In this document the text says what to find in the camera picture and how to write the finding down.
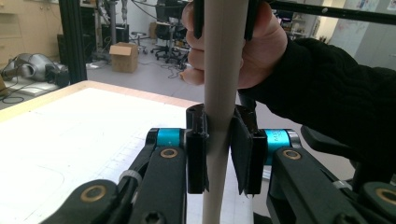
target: black sleeve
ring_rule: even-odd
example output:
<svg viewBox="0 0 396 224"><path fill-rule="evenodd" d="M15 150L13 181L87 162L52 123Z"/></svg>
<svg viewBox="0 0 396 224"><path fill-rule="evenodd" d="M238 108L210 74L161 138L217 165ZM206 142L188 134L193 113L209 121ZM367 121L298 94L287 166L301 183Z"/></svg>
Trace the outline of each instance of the black sleeve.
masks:
<svg viewBox="0 0 396 224"><path fill-rule="evenodd" d="M289 40L274 73L239 93L396 172L395 71L358 65L342 49L315 39Z"/></svg>

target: black vertical pole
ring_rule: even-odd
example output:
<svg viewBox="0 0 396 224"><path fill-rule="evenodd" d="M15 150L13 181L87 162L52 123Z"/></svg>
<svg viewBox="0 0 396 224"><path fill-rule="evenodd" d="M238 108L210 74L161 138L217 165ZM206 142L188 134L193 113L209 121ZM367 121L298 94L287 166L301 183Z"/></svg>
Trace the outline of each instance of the black vertical pole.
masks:
<svg viewBox="0 0 396 224"><path fill-rule="evenodd" d="M70 84L87 80L79 0L59 0Z"/></svg>

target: desk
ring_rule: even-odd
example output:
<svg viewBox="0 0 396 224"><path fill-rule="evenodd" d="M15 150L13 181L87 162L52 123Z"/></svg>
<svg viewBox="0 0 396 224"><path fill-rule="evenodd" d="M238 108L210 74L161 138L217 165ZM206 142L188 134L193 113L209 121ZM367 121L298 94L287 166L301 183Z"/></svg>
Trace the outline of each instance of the desk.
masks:
<svg viewBox="0 0 396 224"><path fill-rule="evenodd" d="M150 128L185 128L197 103L92 81L0 111L0 223L37 223L77 186L118 182ZM229 161L221 223L252 223ZM202 195L188 195L188 224L202 222Z"/></svg>

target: floor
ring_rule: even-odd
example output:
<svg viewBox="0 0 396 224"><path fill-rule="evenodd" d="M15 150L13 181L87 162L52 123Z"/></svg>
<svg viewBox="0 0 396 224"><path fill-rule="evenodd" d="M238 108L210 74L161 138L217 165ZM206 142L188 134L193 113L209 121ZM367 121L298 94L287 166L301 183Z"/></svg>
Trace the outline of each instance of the floor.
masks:
<svg viewBox="0 0 396 224"><path fill-rule="evenodd" d="M88 80L104 82L141 91L155 92L198 103L204 102L204 86L192 86L185 83L179 77L178 73L180 70L178 70L177 67L172 64L166 64L161 59L157 61L155 56L149 52L155 47L151 42L146 41L144 44L148 46L148 54L144 54L142 52L138 55L138 67L132 74L112 72L110 64L98 62L92 64L94 66L98 66L97 68L89 66L89 69L87 70ZM22 97L24 100L32 98L17 92L14 93L13 96ZM0 103L0 109L8 106L10 105ZM257 114L258 125L260 128L293 129L301 136L301 125L272 114L265 105L258 104ZM311 154L313 154L339 178L346 179L352 177L352 169L346 159L313 151L305 143L304 139L302 139L302 143ZM268 216L268 211L265 205L265 193L267 191L267 187L268 181L264 180L262 185L262 192L264 193L255 196L253 199L253 209L259 214Z"/></svg>

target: drawer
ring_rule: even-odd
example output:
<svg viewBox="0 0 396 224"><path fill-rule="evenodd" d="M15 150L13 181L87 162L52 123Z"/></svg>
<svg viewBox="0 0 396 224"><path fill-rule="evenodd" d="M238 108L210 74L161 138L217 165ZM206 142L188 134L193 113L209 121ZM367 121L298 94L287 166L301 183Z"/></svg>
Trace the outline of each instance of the drawer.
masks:
<svg viewBox="0 0 396 224"><path fill-rule="evenodd" d="M23 13L23 0L0 0L0 13Z"/></svg>
<svg viewBox="0 0 396 224"><path fill-rule="evenodd" d="M7 65L8 60L24 53L22 38L0 39L0 68Z"/></svg>

